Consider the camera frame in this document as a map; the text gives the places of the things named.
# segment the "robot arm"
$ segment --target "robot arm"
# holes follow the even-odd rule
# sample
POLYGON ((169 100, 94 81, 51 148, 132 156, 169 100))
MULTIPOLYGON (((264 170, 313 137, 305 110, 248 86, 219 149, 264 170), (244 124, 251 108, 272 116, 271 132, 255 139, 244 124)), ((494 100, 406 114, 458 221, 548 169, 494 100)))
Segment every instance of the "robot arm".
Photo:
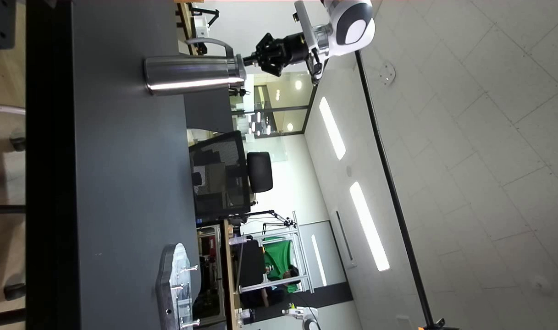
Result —
POLYGON ((373 6, 370 0, 321 0, 330 22, 311 25, 304 2, 295 2, 295 21, 302 32, 273 39, 267 33, 257 44, 256 51, 244 58, 245 65, 258 63, 262 71, 281 76, 284 67, 306 62, 312 82, 317 84, 325 62, 332 56, 353 53, 367 46, 375 35, 373 6))
POLYGON ((283 315, 302 320, 301 328, 303 330, 321 330, 317 322, 319 312, 314 307, 295 307, 284 309, 283 315))

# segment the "ceiling light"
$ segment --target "ceiling light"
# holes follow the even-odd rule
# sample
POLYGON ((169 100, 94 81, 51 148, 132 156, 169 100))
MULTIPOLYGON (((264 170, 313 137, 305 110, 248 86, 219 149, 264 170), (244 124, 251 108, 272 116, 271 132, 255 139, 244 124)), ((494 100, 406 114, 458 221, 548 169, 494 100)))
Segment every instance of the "ceiling light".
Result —
POLYGON ((321 276, 321 283, 323 284, 323 286, 327 286, 326 274, 323 271, 323 263, 321 263, 321 257, 319 256, 319 249, 317 248, 315 235, 312 235, 312 244, 314 245, 314 251, 316 253, 317 267, 319 267, 319 275, 321 276))
POLYGON ((370 215, 369 206, 366 204, 365 195, 362 193, 358 182, 354 182, 352 186, 350 186, 350 195, 352 196, 354 207, 356 207, 356 213, 358 213, 362 230, 365 232, 366 240, 369 242, 370 252, 373 254, 377 269, 379 271, 385 271, 389 269, 387 255, 385 255, 383 244, 377 232, 377 227, 370 215))
POLYGON ((338 157, 338 160, 341 160, 346 153, 346 147, 344 147, 344 141, 342 141, 342 136, 340 136, 340 131, 336 126, 336 121, 334 121, 334 117, 331 115, 330 106, 327 104, 326 98, 321 98, 319 111, 321 112, 323 123, 326 125, 331 144, 336 152, 336 157, 338 157))

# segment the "metal pitcher handle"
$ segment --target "metal pitcher handle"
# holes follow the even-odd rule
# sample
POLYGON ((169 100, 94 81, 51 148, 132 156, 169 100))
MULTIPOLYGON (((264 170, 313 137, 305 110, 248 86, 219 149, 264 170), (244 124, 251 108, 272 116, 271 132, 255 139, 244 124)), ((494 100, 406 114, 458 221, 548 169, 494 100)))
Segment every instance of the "metal pitcher handle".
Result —
POLYGON ((226 44, 225 42, 223 42, 221 40, 217 40, 217 39, 213 39, 213 38, 193 38, 193 39, 185 40, 186 44, 199 44, 200 42, 203 42, 204 44, 209 43, 209 44, 219 44, 220 46, 224 46, 224 48, 226 49, 226 57, 227 58, 233 58, 234 57, 233 48, 229 44, 226 44))

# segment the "stainless steel pitcher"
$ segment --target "stainless steel pitcher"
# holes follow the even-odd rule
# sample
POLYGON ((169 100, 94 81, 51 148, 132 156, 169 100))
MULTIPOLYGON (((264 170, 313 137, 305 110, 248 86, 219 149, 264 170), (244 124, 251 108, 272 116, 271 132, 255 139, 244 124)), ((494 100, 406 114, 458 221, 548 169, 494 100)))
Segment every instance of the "stainless steel pitcher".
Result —
POLYGON ((240 54, 231 46, 211 38, 186 40, 187 44, 219 44, 226 56, 160 56, 144 60, 146 86, 154 95, 184 94, 220 87, 239 87, 246 79, 240 54))

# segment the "dark gray tabletop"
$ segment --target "dark gray tabletop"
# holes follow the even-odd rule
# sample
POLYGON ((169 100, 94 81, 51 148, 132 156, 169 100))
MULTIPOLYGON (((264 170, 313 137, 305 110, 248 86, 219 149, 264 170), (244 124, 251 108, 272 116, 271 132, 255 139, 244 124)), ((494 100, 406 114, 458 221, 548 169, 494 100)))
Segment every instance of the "dark gray tabletop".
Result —
MULTIPOLYGON (((163 248, 182 242, 199 262, 184 98, 151 96, 141 66, 178 54, 175 6, 82 0, 72 10, 82 329, 156 329, 163 248)), ((192 287, 195 299, 199 276, 192 287)))

